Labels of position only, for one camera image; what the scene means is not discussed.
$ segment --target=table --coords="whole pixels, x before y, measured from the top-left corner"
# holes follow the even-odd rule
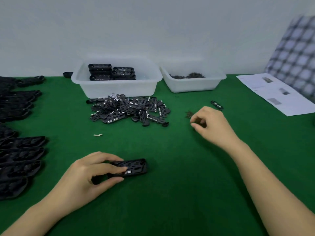
[[[146,158],[148,173],[127,178],[62,219],[49,236],[63,235],[267,235],[234,162],[202,139],[185,118],[215,100],[238,136],[313,212],[315,114],[286,117],[228,75],[213,91],[171,93],[164,81],[154,96],[171,109],[169,127],[142,127],[123,119],[89,120],[80,86],[48,77],[33,113],[9,122],[22,137],[47,136],[44,168],[14,200],[0,202],[0,232],[41,200],[76,159],[103,151],[124,159]]]

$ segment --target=white paper scrap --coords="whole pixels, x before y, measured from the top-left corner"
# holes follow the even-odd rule
[[[315,104],[270,74],[236,77],[287,116],[315,113]]]

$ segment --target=green felt surface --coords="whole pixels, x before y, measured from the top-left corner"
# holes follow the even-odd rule
[[[62,219],[53,235],[267,235],[232,160],[189,125],[196,112],[215,100],[239,137],[269,169],[315,212],[315,114],[286,117],[254,94],[235,75],[213,91],[172,93],[158,83],[155,96],[171,109],[169,127],[142,127],[123,119],[92,122],[80,86],[47,78],[33,113],[7,123],[22,137],[47,136],[45,167],[14,200],[0,202],[0,232],[41,200],[76,159],[104,151],[124,159],[146,158],[148,173],[127,178]]]

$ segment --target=white wall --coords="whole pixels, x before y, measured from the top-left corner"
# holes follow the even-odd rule
[[[314,0],[0,0],[0,75],[60,76],[88,54],[212,59],[263,70]]]

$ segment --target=human arm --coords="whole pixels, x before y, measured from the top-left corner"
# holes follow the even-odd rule
[[[222,112],[203,107],[192,116],[191,126],[234,160],[269,235],[315,235],[315,214],[237,137]]]
[[[127,170],[127,167],[102,163],[106,160],[123,159],[108,153],[94,152],[75,161],[51,192],[30,207],[1,236],[43,236],[61,218],[91,202],[116,183],[122,182],[122,177],[112,177],[98,185],[92,183],[93,176]]]

